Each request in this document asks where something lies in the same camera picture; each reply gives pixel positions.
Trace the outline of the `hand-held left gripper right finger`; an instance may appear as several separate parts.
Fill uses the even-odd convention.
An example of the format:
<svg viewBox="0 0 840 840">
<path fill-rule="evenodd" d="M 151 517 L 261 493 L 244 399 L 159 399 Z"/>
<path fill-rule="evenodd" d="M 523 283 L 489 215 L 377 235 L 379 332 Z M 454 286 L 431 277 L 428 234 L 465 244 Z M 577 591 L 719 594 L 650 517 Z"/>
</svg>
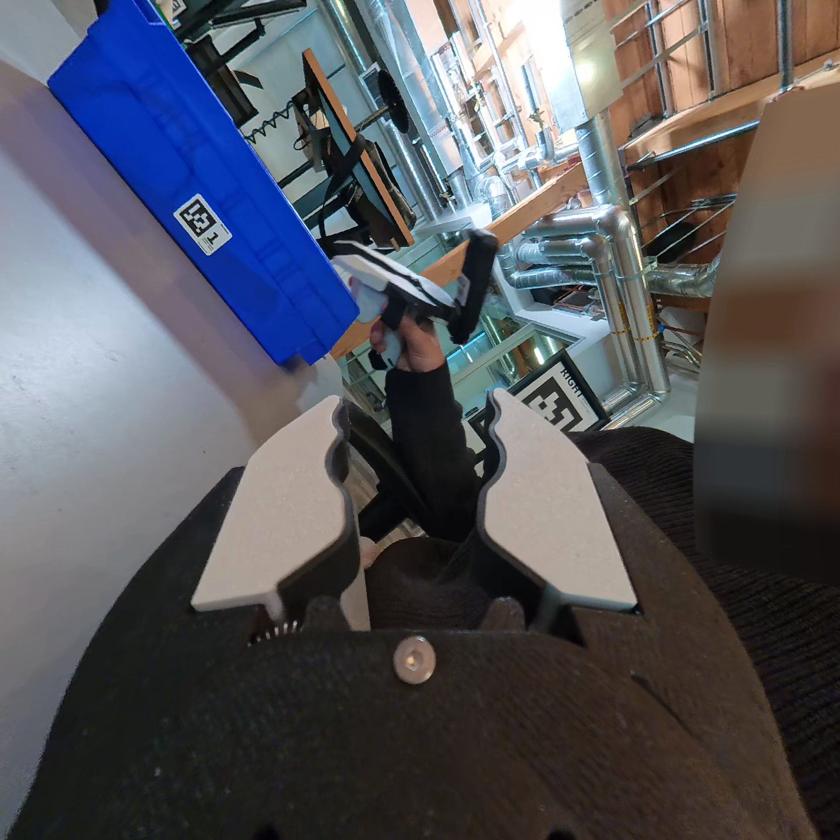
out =
<svg viewBox="0 0 840 840">
<path fill-rule="evenodd" d="M 589 461 L 509 392 L 490 392 L 486 408 L 479 584 L 493 598 L 517 600 L 527 624 L 555 624 L 567 607 L 635 611 L 638 597 Z"/>
</svg>

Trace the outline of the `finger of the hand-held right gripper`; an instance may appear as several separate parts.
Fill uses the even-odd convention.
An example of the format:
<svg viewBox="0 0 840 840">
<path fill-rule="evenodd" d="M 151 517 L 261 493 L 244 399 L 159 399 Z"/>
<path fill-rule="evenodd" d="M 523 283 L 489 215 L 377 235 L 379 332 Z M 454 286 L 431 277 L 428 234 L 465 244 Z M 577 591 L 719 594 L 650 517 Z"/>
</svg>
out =
<svg viewBox="0 0 840 840">
<path fill-rule="evenodd" d="M 441 322 L 455 311 L 447 292 L 386 256 L 334 256 L 331 263 L 349 286 L 358 322 L 378 319 L 391 302 Z"/>
<path fill-rule="evenodd" d="M 461 301 L 374 248 L 348 239 L 334 244 L 334 268 L 349 282 L 359 309 L 385 309 L 389 302 L 408 309 L 458 309 Z"/>
</svg>

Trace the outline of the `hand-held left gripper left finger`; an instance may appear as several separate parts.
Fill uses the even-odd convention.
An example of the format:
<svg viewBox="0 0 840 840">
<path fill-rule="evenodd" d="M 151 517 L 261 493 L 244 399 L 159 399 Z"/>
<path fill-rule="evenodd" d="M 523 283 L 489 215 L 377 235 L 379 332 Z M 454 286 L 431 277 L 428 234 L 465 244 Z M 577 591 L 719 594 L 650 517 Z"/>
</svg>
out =
<svg viewBox="0 0 840 840">
<path fill-rule="evenodd" d="M 329 595 L 361 612 L 361 538 L 344 481 L 349 411 L 330 395 L 249 459 L 192 596 L 198 612 L 302 614 Z"/>
</svg>

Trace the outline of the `blue bin with marker sticker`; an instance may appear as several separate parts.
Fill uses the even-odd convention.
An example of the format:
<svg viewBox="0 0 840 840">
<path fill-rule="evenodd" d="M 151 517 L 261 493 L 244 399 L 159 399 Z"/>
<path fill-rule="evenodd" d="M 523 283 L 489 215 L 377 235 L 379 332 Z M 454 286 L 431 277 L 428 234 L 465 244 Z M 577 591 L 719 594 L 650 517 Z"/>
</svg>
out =
<svg viewBox="0 0 840 840">
<path fill-rule="evenodd" d="M 274 362 L 329 354 L 349 289 L 152 2 L 106 2 L 48 88 Z"/>
</svg>

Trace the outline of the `person's right forearm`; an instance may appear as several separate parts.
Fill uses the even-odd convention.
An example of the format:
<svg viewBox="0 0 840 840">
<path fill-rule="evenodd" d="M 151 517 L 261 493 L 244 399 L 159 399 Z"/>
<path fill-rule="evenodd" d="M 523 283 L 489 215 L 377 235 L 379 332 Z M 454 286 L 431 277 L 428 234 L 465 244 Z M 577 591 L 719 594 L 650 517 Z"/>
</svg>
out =
<svg viewBox="0 0 840 840">
<path fill-rule="evenodd" d="M 432 519 L 427 534 L 464 541 L 476 522 L 481 478 L 448 365 L 426 372 L 388 371 L 385 404 L 398 460 Z"/>
</svg>

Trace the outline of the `person's right hand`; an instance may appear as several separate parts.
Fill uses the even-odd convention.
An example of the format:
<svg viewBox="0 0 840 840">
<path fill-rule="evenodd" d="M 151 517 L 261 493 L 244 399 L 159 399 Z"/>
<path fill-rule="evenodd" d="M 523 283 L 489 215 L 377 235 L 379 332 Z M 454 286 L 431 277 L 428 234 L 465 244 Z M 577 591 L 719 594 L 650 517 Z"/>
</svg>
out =
<svg viewBox="0 0 840 840">
<path fill-rule="evenodd" d="M 389 353 L 389 329 L 381 319 L 373 322 L 370 331 L 371 349 L 387 361 Z M 412 373 L 428 373 L 446 366 L 445 355 L 438 340 L 434 324 L 428 319 L 416 321 L 411 316 L 404 316 L 395 329 L 399 336 L 398 357 L 392 357 L 394 364 L 390 370 Z"/>
</svg>

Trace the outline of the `wooden beam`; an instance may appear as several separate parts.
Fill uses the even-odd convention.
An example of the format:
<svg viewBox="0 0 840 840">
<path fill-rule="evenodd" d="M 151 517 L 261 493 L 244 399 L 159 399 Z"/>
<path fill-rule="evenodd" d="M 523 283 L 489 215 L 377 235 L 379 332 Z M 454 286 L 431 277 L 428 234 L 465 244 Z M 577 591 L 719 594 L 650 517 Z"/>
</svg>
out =
<svg viewBox="0 0 840 840">
<path fill-rule="evenodd" d="M 571 164 L 557 174 L 546 185 L 507 210 L 497 220 L 490 222 L 487 230 L 496 236 L 498 244 L 504 245 L 542 217 L 556 212 L 570 197 L 584 190 L 588 181 L 582 166 L 581 155 L 575 152 Z M 466 257 L 466 243 L 458 245 L 446 255 L 421 271 L 421 276 L 440 287 L 457 280 Z M 341 339 L 333 346 L 330 356 L 336 361 L 368 340 L 370 329 L 354 322 Z"/>
</svg>

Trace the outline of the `person's black sweater torso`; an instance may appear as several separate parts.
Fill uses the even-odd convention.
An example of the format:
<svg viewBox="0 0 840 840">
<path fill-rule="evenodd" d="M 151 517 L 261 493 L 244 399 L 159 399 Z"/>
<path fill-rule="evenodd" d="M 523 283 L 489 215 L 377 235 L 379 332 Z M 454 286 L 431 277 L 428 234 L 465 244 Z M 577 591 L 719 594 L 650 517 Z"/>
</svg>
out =
<svg viewBox="0 0 840 840">
<path fill-rule="evenodd" d="M 763 684 L 805 807 L 839 838 L 838 589 L 712 563 L 697 551 L 692 444 L 646 427 L 570 435 L 692 563 Z M 373 628 L 476 627 L 489 601 L 467 581 L 469 540 L 397 541 L 365 573 Z"/>
</svg>

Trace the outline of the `framed marker poster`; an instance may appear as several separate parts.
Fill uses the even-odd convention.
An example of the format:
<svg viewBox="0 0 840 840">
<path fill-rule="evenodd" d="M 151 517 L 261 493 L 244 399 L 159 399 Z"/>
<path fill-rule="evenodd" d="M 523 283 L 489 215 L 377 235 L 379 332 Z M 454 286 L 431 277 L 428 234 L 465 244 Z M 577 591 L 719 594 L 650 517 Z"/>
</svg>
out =
<svg viewBox="0 0 840 840">
<path fill-rule="evenodd" d="M 469 445 L 478 446 L 478 458 L 487 441 L 487 396 L 496 388 L 507 391 L 542 419 L 564 433 L 604 428 L 609 415 L 566 349 L 548 359 L 514 384 L 495 378 L 478 395 L 478 404 L 465 410 L 462 425 Z"/>
</svg>

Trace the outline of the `tilted wooden standing desk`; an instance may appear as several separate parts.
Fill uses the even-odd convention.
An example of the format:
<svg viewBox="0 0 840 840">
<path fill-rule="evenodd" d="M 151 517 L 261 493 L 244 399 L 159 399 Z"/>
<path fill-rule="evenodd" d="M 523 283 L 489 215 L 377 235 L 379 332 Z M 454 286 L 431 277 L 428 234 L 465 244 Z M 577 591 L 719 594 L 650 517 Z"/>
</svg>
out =
<svg viewBox="0 0 840 840">
<path fill-rule="evenodd" d="M 304 87 L 290 104 L 298 139 L 315 172 L 325 180 L 295 209 L 326 253 L 350 238 L 385 252 L 414 244 L 416 216 L 393 181 L 378 146 L 355 128 L 312 49 L 301 54 Z"/>
</svg>

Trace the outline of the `silver ventilation ducts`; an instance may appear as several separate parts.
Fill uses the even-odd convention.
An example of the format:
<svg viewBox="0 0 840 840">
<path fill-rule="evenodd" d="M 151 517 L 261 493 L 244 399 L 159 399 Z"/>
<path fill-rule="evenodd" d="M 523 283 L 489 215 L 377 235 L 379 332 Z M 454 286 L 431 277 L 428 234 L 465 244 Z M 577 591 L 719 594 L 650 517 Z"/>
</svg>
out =
<svg viewBox="0 0 840 840">
<path fill-rule="evenodd" d="M 549 105 L 559 129 L 574 130 L 594 204 L 545 216 L 536 235 L 554 236 L 557 245 L 591 264 L 624 372 L 623 383 L 605 399 L 605 427 L 625 427 L 664 403 L 671 386 L 608 110 L 623 92 L 613 25 L 602 2 L 522 5 Z"/>
</svg>

